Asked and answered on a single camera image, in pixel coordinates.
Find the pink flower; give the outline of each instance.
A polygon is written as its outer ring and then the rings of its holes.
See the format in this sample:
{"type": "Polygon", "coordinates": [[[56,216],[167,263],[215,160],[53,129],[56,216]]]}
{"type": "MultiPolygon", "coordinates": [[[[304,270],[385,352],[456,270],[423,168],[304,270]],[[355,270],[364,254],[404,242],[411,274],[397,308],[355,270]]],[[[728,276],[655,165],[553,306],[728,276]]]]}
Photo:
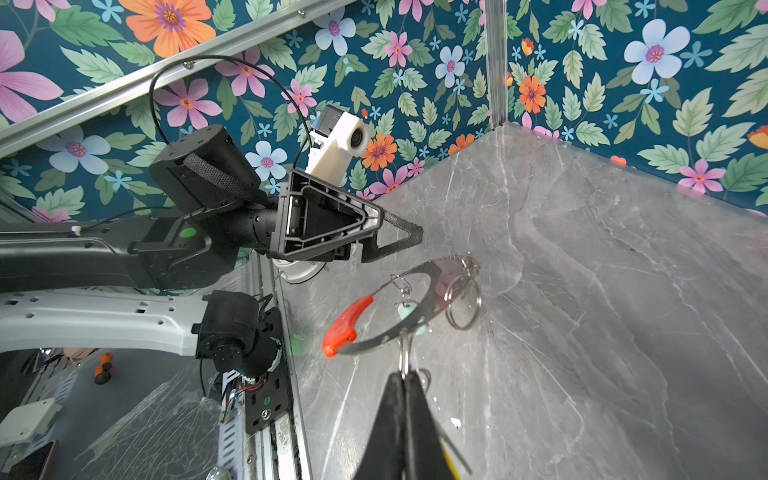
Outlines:
{"type": "Polygon", "coordinates": [[[408,176],[415,177],[416,175],[424,172],[424,160],[419,160],[418,157],[413,159],[412,163],[406,165],[408,167],[408,176]]]}
{"type": "MultiPolygon", "coordinates": [[[[243,54],[241,53],[235,56],[238,58],[243,58],[243,54]]],[[[245,61],[256,65],[258,68],[261,68],[270,75],[275,75],[275,71],[272,68],[266,65],[258,64],[260,59],[261,50],[259,50],[258,45],[252,48],[248,48],[245,51],[245,61]]],[[[261,83],[259,78],[263,80],[269,80],[269,77],[267,77],[265,74],[258,70],[254,70],[247,65],[241,64],[239,62],[234,64],[231,61],[222,61],[218,63],[215,68],[216,71],[225,77],[233,77],[234,75],[237,75],[237,78],[232,81],[232,93],[235,94],[235,97],[239,97],[244,94],[245,90],[247,89],[247,85],[249,85],[250,90],[254,95],[264,98],[264,84],[261,83]]]]}
{"type": "Polygon", "coordinates": [[[408,13],[408,10],[411,10],[411,7],[413,7],[411,14],[417,22],[420,22],[422,20],[422,4],[431,5],[434,2],[435,0],[400,0],[398,13],[400,15],[405,15],[408,13]]]}
{"type": "Polygon", "coordinates": [[[176,105],[176,108],[168,112],[168,124],[171,127],[180,127],[186,124],[187,115],[189,115],[194,129],[200,130],[208,126],[208,120],[203,114],[213,116],[221,113],[221,107],[215,101],[201,100],[208,94],[208,80],[205,78],[192,80],[189,93],[187,93],[184,80],[175,81],[169,86],[175,93],[170,93],[165,89],[156,90],[154,99],[158,104],[166,107],[176,105]]]}
{"type": "Polygon", "coordinates": [[[712,190],[713,192],[723,191],[723,186],[720,185],[720,182],[716,182],[714,179],[722,178],[723,175],[725,175],[725,169],[713,168],[712,170],[707,171],[709,166],[710,165],[706,160],[701,159],[694,165],[696,170],[688,166],[680,167],[680,173],[689,178],[684,178],[677,182],[677,184],[686,188],[693,187],[694,192],[700,194],[705,193],[707,189],[712,190]]]}
{"type": "Polygon", "coordinates": [[[376,197],[376,195],[371,193],[370,188],[366,188],[362,192],[358,190],[357,192],[355,192],[355,195],[362,198],[363,200],[373,200],[376,197]]]}
{"type": "Polygon", "coordinates": [[[11,90],[38,100],[53,100],[64,91],[54,82],[30,71],[6,71],[24,60],[24,46],[14,31],[0,30],[0,111],[12,122],[38,113],[35,107],[11,90]]]}
{"type": "MultiPolygon", "coordinates": [[[[290,81],[290,89],[293,90],[290,93],[291,98],[293,98],[293,101],[295,101],[297,104],[299,104],[299,109],[301,110],[301,114],[305,117],[310,114],[310,110],[307,107],[314,107],[317,105],[317,100],[312,98],[312,85],[306,84],[303,87],[299,85],[299,82],[294,78],[290,81]]],[[[283,93],[283,98],[288,100],[288,97],[283,93]]],[[[288,113],[292,114],[296,112],[296,106],[293,105],[293,102],[288,102],[288,113]]]]}
{"type": "Polygon", "coordinates": [[[607,0],[574,0],[574,4],[571,7],[571,12],[578,12],[582,8],[584,9],[584,18],[589,20],[589,18],[592,16],[592,12],[594,11],[594,7],[592,4],[602,6],[605,5],[605,2],[607,0]]]}
{"type": "MultiPolygon", "coordinates": [[[[35,6],[38,8],[38,12],[40,12],[40,15],[45,17],[49,22],[56,19],[56,12],[53,11],[53,8],[51,8],[49,3],[56,5],[59,8],[70,8],[72,6],[69,5],[67,0],[35,0],[35,6]]],[[[13,0],[13,6],[26,10],[32,8],[32,0],[13,0]]]]}
{"type": "Polygon", "coordinates": [[[401,67],[406,66],[406,55],[410,55],[413,52],[411,45],[406,44],[408,41],[408,34],[403,32],[400,34],[400,39],[397,39],[397,34],[394,31],[389,33],[389,41],[391,45],[385,45],[384,53],[389,55],[389,66],[394,67],[396,63],[400,63],[401,67]]]}
{"type": "Polygon", "coordinates": [[[371,193],[383,195],[395,190],[408,177],[408,167],[403,165],[397,169],[397,173],[394,176],[389,168],[385,168],[382,177],[384,178],[384,183],[376,182],[371,185],[371,193]]]}

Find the light blue flower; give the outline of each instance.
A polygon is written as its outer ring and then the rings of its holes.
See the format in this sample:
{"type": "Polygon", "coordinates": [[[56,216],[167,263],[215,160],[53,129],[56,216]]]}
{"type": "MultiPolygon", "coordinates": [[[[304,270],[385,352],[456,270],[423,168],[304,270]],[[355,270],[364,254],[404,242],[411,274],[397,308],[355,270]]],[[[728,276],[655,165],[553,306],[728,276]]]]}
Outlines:
{"type": "Polygon", "coordinates": [[[304,41],[304,39],[299,36],[299,31],[295,28],[292,32],[286,33],[286,38],[288,39],[289,47],[298,47],[299,44],[304,41]]]}
{"type": "Polygon", "coordinates": [[[656,8],[656,0],[643,0],[642,3],[635,2],[634,7],[637,8],[634,16],[639,17],[643,15],[643,18],[648,18],[648,11],[656,8]]]}
{"type": "Polygon", "coordinates": [[[571,20],[571,27],[568,29],[568,34],[573,36],[574,40],[577,36],[581,37],[584,34],[584,20],[579,20],[578,25],[575,20],[571,20]]]}
{"type": "Polygon", "coordinates": [[[458,4],[458,12],[454,13],[453,15],[456,15],[456,23],[462,23],[467,21],[467,14],[469,13],[469,10],[467,8],[464,8],[464,5],[458,4]]]}
{"type": "Polygon", "coordinates": [[[688,68],[691,65],[696,62],[696,66],[698,68],[701,68],[704,66],[704,60],[702,60],[702,57],[709,57],[712,55],[712,51],[710,49],[699,51],[701,48],[701,42],[696,40],[693,45],[693,51],[684,51],[680,54],[680,58],[687,58],[688,61],[685,62],[685,65],[683,65],[683,68],[688,68]]]}
{"type": "Polygon", "coordinates": [[[534,50],[534,53],[538,60],[544,60],[544,54],[547,53],[547,51],[544,50],[544,47],[542,47],[541,44],[538,44],[538,49],[534,50]]]}
{"type": "Polygon", "coordinates": [[[645,99],[645,103],[649,104],[651,100],[656,99],[656,101],[664,101],[664,99],[661,97],[661,94],[663,94],[665,91],[669,90],[669,85],[664,85],[663,87],[659,88],[659,79],[654,78],[650,81],[650,89],[643,88],[640,90],[640,93],[642,95],[647,95],[648,97],[645,99]]]}
{"type": "Polygon", "coordinates": [[[371,15],[374,7],[373,0],[362,0],[362,11],[366,15],[371,15]]]}
{"type": "Polygon", "coordinates": [[[12,177],[17,177],[18,175],[22,175],[23,177],[29,177],[29,172],[27,170],[31,170],[32,167],[29,165],[22,165],[16,160],[15,158],[11,159],[11,164],[5,164],[2,166],[6,170],[10,170],[10,174],[12,177]]]}
{"type": "Polygon", "coordinates": [[[270,182],[264,185],[264,188],[270,192],[270,195],[280,194],[280,184],[278,184],[274,178],[270,178],[270,182]]]}
{"type": "Polygon", "coordinates": [[[439,38],[437,38],[437,35],[433,35],[432,41],[429,42],[429,46],[432,47],[432,50],[439,50],[441,43],[442,41],[439,38]]]}
{"type": "Polygon", "coordinates": [[[112,190],[114,191],[120,190],[120,187],[125,187],[125,190],[130,190],[131,185],[128,185],[126,182],[130,182],[131,180],[133,180],[132,177],[123,177],[123,172],[119,170],[114,172],[114,177],[112,177],[111,175],[107,175],[106,177],[104,177],[104,179],[107,182],[114,182],[112,184],[112,190]]]}
{"type": "Polygon", "coordinates": [[[619,118],[618,115],[605,114],[605,120],[603,120],[603,123],[608,126],[608,130],[619,126],[619,124],[616,123],[617,118],[619,118]]]}
{"type": "Polygon", "coordinates": [[[460,79],[459,79],[459,80],[456,82],[456,86],[453,88],[453,91],[454,91],[454,92],[456,92],[456,93],[459,93],[460,91],[464,90],[464,89],[466,88],[466,86],[464,85],[464,83],[465,83],[465,82],[464,82],[464,78],[460,78],[460,79]]]}
{"type": "Polygon", "coordinates": [[[104,10],[101,13],[102,22],[106,23],[109,22],[110,18],[114,18],[117,23],[123,23],[123,20],[120,18],[118,13],[125,12],[125,9],[120,5],[115,5],[113,7],[112,0],[104,0],[104,3],[100,2],[99,0],[91,0],[91,2],[94,4],[94,7],[104,10]]]}

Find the metal ring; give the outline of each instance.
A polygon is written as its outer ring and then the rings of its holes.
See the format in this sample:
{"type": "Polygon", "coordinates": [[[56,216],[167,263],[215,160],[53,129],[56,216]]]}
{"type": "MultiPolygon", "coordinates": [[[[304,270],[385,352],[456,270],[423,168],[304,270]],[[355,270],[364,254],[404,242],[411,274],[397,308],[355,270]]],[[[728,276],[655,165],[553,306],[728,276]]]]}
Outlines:
{"type": "MultiPolygon", "coordinates": [[[[464,292],[466,290],[467,289],[464,288],[462,290],[462,294],[458,298],[463,297],[464,296],[464,292]]],[[[471,276],[471,275],[469,275],[469,276],[464,276],[464,275],[457,276],[455,279],[453,279],[451,281],[451,283],[448,284],[448,288],[445,289],[445,299],[450,301],[450,303],[447,306],[445,306],[445,318],[448,320],[448,323],[450,324],[450,326],[452,326],[453,328],[455,328],[457,330],[469,330],[469,329],[471,329],[472,325],[474,325],[475,321],[478,319],[478,316],[480,315],[480,308],[482,307],[482,295],[480,294],[480,284],[477,282],[477,280],[475,280],[475,278],[473,276],[471,276]],[[454,291],[453,290],[453,283],[456,280],[459,280],[459,279],[467,279],[468,282],[472,282],[475,285],[475,292],[477,293],[477,297],[475,298],[475,305],[477,306],[477,308],[475,309],[475,314],[472,315],[472,318],[469,319],[469,322],[466,325],[464,325],[464,326],[460,326],[459,324],[456,323],[456,320],[453,318],[453,309],[452,309],[452,304],[453,304],[453,300],[454,300],[453,299],[453,291],[454,291]]]]}

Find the black cable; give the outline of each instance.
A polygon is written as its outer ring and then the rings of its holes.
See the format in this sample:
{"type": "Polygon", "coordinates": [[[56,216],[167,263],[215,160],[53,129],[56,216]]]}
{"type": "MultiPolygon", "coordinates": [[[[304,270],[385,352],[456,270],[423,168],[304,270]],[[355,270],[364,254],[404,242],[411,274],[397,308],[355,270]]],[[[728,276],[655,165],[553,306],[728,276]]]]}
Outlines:
{"type": "Polygon", "coordinates": [[[173,67],[176,67],[177,65],[182,65],[185,62],[193,61],[193,60],[226,60],[226,61],[233,61],[235,63],[246,65],[247,67],[251,67],[253,70],[256,70],[266,75],[275,85],[277,85],[280,88],[280,90],[283,91],[286,97],[288,97],[288,100],[290,100],[290,102],[296,108],[296,113],[299,114],[299,116],[301,117],[301,121],[304,125],[304,131],[306,131],[306,138],[304,139],[304,142],[299,146],[299,153],[296,155],[296,159],[293,161],[293,166],[295,167],[296,162],[299,160],[299,156],[301,155],[301,152],[304,149],[304,145],[310,139],[310,127],[306,124],[306,117],[304,117],[304,115],[301,113],[299,104],[297,104],[296,101],[293,100],[293,97],[291,97],[290,93],[288,93],[288,90],[286,90],[283,84],[278,82],[274,76],[267,73],[262,68],[259,68],[256,65],[250,63],[249,61],[245,61],[238,57],[232,57],[230,55],[192,55],[190,57],[172,61],[168,65],[162,67],[160,71],[154,75],[154,77],[152,78],[152,81],[149,84],[149,110],[150,112],[152,112],[152,121],[154,122],[154,127],[155,129],[157,129],[157,132],[163,138],[165,143],[169,144],[170,141],[168,141],[168,137],[165,136],[165,133],[163,132],[163,128],[160,126],[160,119],[157,117],[157,113],[154,111],[154,86],[156,85],[157,80],[160,78],[160,76],[163,73],[165,73],[166,71],[170,70],[173,67]]]}

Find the green leaf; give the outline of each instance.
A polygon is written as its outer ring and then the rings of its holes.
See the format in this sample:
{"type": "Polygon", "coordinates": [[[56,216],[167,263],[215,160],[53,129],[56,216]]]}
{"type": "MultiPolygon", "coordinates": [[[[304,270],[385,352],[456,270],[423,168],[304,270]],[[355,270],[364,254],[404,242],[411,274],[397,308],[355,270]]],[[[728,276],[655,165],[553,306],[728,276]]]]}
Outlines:
{"type": "Polygon", "coordinates": [[[427,97],[424,97],[424,108],[422,109],[422,117],[424,123],[427,125],[434,124],[437,121],[437,106],[434,102],[429,101],[427,97]]]}
{"type": "Polygon", "coordinates": [[[629,25],[629,14],[632,10],[627,7],[628,2],[629,0],[607,0],[605,5],[598,6],[600,25],[608,31],[618,30],[623,33],[632,31],[632,25],[629,25]]]}
{"type": "Polygon", "coordinates": [[[131,150],[135,144],[144,141],[146,138],[146,135],[142,134],[123,134],[119,131],[114,132],[113,134],[107,135],[105,140],[112,148],[117,148],[118,150],[131,150]]]}
{"type": "Polygon", "coordinates": [[[451,136],[451,132],[439,129],[436,131],[433,131],[431,134],[429,134],[429,140],[427,141],[427,145],[429,148],[435,149],[440,148],[445,143],[445,141],[448,140],[448,138],[451,136]]]}
{"type": "Polygon", "coordinates": [[[73,45],[93,47],[107,46],[107,40],[124,40],[123,35],[101,21],[101,17],[91,12],[82,12],[80,5],[59,8],[56,19],[51,22],[51,30],[56,35],[73,45]]]}
{"type": "Polygon", "coordinates": [[[732,127],[721,125],[714,132],[708,131],[702,140],[696,142],[696,153],[708,162],[726,160],[746,141],[743,136],[753,125],[752,122],[732,127]]]}
{"type": "Polygon", "coordinates": [[[381,116],[379,123],[376,124],[376,133],[390,135],[395,127],[395,109],[390,108],[388,112],[381,116]]]}
{"type": "Polygon", "coordinates": [[[587,90],[584,92],[584,109],[586,111],[600,111],[605,101],[605,86],[600,79],[600,75],[595,72],[592,81],[587,84],[587,90]]]}
{"type": "Polygon", "coordinates": [[[424,65],[433,63],[435,59],[429,54],[429,47],[418,38],[408,42],[408,45],[413,49],[411,54],[408,55],[408,60],[417,67],[423,67],[424,65]]]}
{"type": "Polygon", "coordinates": [[[680,167],[687,167],[689,158],[684,148],[675,148],[672,145],[654,145],[653,148],[637,153],[648,160],[648,164],[668,174],[679,174],[680,167]]]}
{"type": "Polygon", "coordinates": [[[768,57],[768,25],[758,25],[731,40],[730,45],[720,50],[722,54],[704,70],[723,71],[731,73],[744,68],[755,68],[768,57]]]}
{"type": "Polygon", "coordinates": [[[560,106],[549,95],[547,95],[547,104],[544,106],[544,118],[550,130],[555,131],[563,125],[563,115],[560,112],[560,106]]]}
{"type": "Polygon", "coordinates": [[[605,56],[605,40],[600,32],[600,27],[595,24],[587,23],[584,26],[584,34],[578,38],[578,46],[589,58],[597,60],[607,60],[605,56]]]}
{"type": "Polygon", "coordinates": [[[251,20],[264,18],[272,13],[272,0],[248,0],[245,3],[246,12],[251,20]]]}
{"type": "Polygon", "coordinates": [[[355,34],[359,37],[368,38],[374,31],[379,29],[378,23],[370,23],[365,20],[361,20],[355,25],[355,34]]]}
{"type": "Polygon", "coordinates": [[[581,54],[571,50],[563,58],[563,72],[565,77],[574,87],[581,88],[581,77],[584,76],[584,64],[581,63],[581,54]]]}
{"type": "Polygon", "coordinates": [[[376,0],[376,13],[382,22],[382,28],[386,28],[386,22],[392,18],[395,11],[395,0],[376,0]]]}
{"type": "Polygon", "coordinates": [[[538,81],[542,85],[546,85],[547,82],[554,76],[554,68],[558,66],[557,60],[544,60],[542,63],[536,65],[533,69],[533,74],[538,77],[538,81]]]}
{"type": "Polygon", "coordinates": [[[720,182],[732,192],[757,190],[758,186],[768,182],[768,154],[747,154],[738,161],[731,160],[720,182]]]}
{"type": "Polygon", "coordinates": [[[408,121],[408,129],[411,133],[411,138],[417,144],[420,144],[427,137],[427,127],[420,121],[408,121]]]}
{"type": "Polygon", "coordinates": [[[251,138],[256,136],[256,125],[253,124],[253,118],[248,117],[248,120],[240,127],[240,145],[245,145],[251,138]]]}
{"type": "Polygon", "coordinates": [[[406,69],[405,76],[406,78],[402,81],[402,85],[409,90],[417,91],[427,86],[424,77],[415,68],[406,69]]]}
{"type": "Polygon", "coordinates": [[[603,129],[596,124],[582,121],[576,127],[576,138],[585,145],[597,147],[598,145],[610,145],[611,142],[603,133],[603,129]]]}
{"type": "Polygon", "coordinates": [[[554,43],[562,43],[571,39],[572,35],[568,33],[571,29],[571,21],[576,17],[571,12],[562,12],[560,15],[554,17],[554,20],[549,22],[549,28],[547,28],[542,34],[544,38],[552,40],[554,43]]]}
{"type": "Polygon", "coordinates": [[[64,47],[61,47],[61,51],[69,58],[69,61],[77,65],[80,73],[90,77],[91,81],[96,84],[105,84],[124,76],[118,64],[98,53],[93,54],[85,50],[80,50],[81,53],[77,53],[64,47]]]}
{"type": "Polygon", "coordinates": [[[352,171],[349,172],[349,187],[352,190],[363,190],[366,184],[368,184],[366,169],[362,165],[362,161],[358,160],[352,171]]]}
{"type": "Polygon", "coordinates": [[[704,88],[691,100],[683,102],[683,107],[675,112],[676,120],[672,122],[675,130],[686,137],[693,137],[707,128],[713,107],[711,103],[707,103],[710,100],[710,90],[712,88],[704,88]]]}
{"type": "Polygon", "coordinates": [[[227,31],[235,26],[235,9],[232,6],[232,0],[219,0],[219,4],[214,8],[213,20],[218,31],[227,31]]]}
{"type": "Polygon", "coordinates": [[[482,30],[482,27],[480,26],[480,15],[482,15],[482,10],[479,7],[469,12],[467,23],[464,25],[464,40],[462,41],[462,45],[469,45],[478,37],[478,35],[480,35],[480,31],[482,30]]]}
{"type": "Polygon", "coordinates": [[[659,112],[650,104],[643,103],[643,110],[640,114],[640,121],[643,125],[647,125],[650,131],[656,135],[661,134],[661,126],[659,125],[659,112]]]}
{"type": "MultiPolygon", "coordinates": [[[[154,105],[155,114],[160,114],[157,104],[154,105]]],[[[125,108],[126,116],[131,118],[134,127],[139,127],[152,140],[155,139],[154,121],[152,112],[149,109],[149,99],[147,97],[135,98],[127,103],[125,108]]]]}
{"type": "Polygon", "coordinates": [[[507,14],[507,38],[514,40],[522,35],[523,31],[518,27],[518,21],[512,15],[507,14]]]}
{"type": "Polygon", "coordinates": [[[146,45],[132,41],[130,43],[112,43],[109,45],[122,57],[130,63],[140,67],[146,67],[154,63],[154,52],[146,45]]]}
{"type": "Polygon", "coordinates": [[[306,48],[306,53],[299,58],[299,65],[307,65],[310,63],[317,63],[318,60],[320,60],[320,53],[323,51],[320,50],[320,47],[318,47],[315,44],[311,44],[306,48]]]}
{"type": "Polygon", "coordinates": [[[281,141],[293,133],[293,129],[298,124],[298,115],[288,113],[288,104],[281,104],[275,109],[275,132],[277,141],[281,141]]]}
{"type": "Polygon", "coordinates": [[[272,118],[272,114],[259,102],[254,100],[243,100],[243,103],[248,112],[254,117],[272,118]]]}
{"type": "Polygon", "coordinates": [[[707,9],[712,15],[704,19],[694,33],[703,35],[720,30],[722,35],[738,27],[739,23],[746,27],[757,15],[755,4],[752,0],[720,0],[707,9]]]}
{"type": "Polygon", "coordinates": [[[360,109],[360,104],[371,106],[371,101],[366,96],[366,91],[360,87],[354,87],[352,89],[352,103],[355,108],[355,113],[360,109]]]}
{"type": "Polygon", "coordinates": [[[328,65],[323,65],[320,68],[315,67],[315,65],[310,65],[309,67],[302,68],[296,73],[296,81],[298,81],[301,86],[309,85],[312,87],[312,93],[316,93],[320,90],[320,87],[325,84],[323,79],[325,78],[327,71],[328,65]]]}
{"type": "Polygon", "coordinates": [[[749,80],[738,87],[730,100],[733,102],[724,117],[736,117],[747,112],[756,114],[768,104],[768,68],[752,73],[749,80]]]}
{"type": "Polygon", "coordinates": [[[397,151],[405,161],[412,161],[416,156],[416,145],[410,140],[398,139],[395,140],[397,144],[397,151]]]}
{"type": "Polygon", "coordinates": [[[563,114],[569,121],[576,121],[581,116],[581,102],[568,87],[565,88],[565,96],[563,97],[563,114]]]}
{"type": "Polygon", "coordinates": [[[150,144],[142,145],[139,150],[136,150],[136,156],[133,160],[129,161],[129,165],[134,167],[146,168],[154,163],[154,159],[165,148],[165,142],[154,141],[150,144]]]}
{"type": "Polygon", "coordinates": [[[619,127],[619,135],[616,136],[616,139],[614,140],[614,145],[618,145],[621,142],[625,140],[629,140],[634,136],[635,121],[637,121],[636,118],[633,121],[623,124],[621,125],[621,127],[619,127]]]}
{"type": "Polygon", "coordinates": [[[237,97],[232,92],[232,86],[226,77],[222,77],[221,82],[219,82],[219,88],[216,89],[216,99],[221,104],[221,115],[224,120],[229,120],[232,116],[232,110],[237,104],[237,97]]]}
{"type": "Polygon", "coordinates": [[[379,75],[379,80],[376,81],[376,89],[373,91],[372,97],[387,97],[392,92],[394,92],[396,85],[397,82],[395,81],[395,69],[386,68],[382,74],[379,75]]]}
{"type": "Polygon", "coordinates": [[[635,111],[643,103],[643,100],[645,100],[645,95],[643,94],[629,94],[624,97],[624,101],[614,107],[613,112],[620,114],[624,111],[635,111]]]}
{"type": "Polygon", "coordinates": [[[402,92],[400,98],[397,99],[397,108],[399,108],[402,114],[406,117],[419,116],[418,111],[416,111],[416,100],[414,100],[413,95],[407,91],[402,92]]]}
{"type": "Polygon", "coordinates": [[[264,58],[271,61],[273,64],[280,68],[288,67],[291,70],[296,71],[296,62],[293,61],[293,57],[291,56],[293,51],[291,51],[290,47],[286,45],[286,41],[282,38],[275,37],[265,40],[259,44],[259,48],[261,49],[261,54],[264,58]]]}

